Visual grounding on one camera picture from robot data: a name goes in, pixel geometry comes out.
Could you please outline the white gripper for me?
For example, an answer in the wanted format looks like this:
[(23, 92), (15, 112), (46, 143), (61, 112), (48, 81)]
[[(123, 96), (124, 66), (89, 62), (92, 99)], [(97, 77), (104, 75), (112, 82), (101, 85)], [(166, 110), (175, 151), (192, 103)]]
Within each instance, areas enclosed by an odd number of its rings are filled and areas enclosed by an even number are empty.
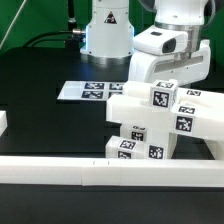
[(129, 66), (129, 81), (153, 83), (176, 79), (179, 85), (204, 80), (210, 67), (210, 41), (199, 41), (194, 31), (149, 27), (133, 38), (135, 52)]

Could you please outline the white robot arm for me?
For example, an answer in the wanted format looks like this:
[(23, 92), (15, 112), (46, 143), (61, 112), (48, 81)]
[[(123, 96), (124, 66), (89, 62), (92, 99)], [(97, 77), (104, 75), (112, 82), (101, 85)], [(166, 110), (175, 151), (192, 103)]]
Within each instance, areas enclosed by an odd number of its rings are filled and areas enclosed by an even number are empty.
[(84, 60), (99, 64), (129, 62), (128, 79), (152, 83), (175, 79), (180, 85), (203, 80), (210, 67), (205, 8), (215, 0), (138, 0), (155, 14), (153, 25), (136, 33), (129, 20), (129, 0), (92, 0), (92, 19), (85, 28)]

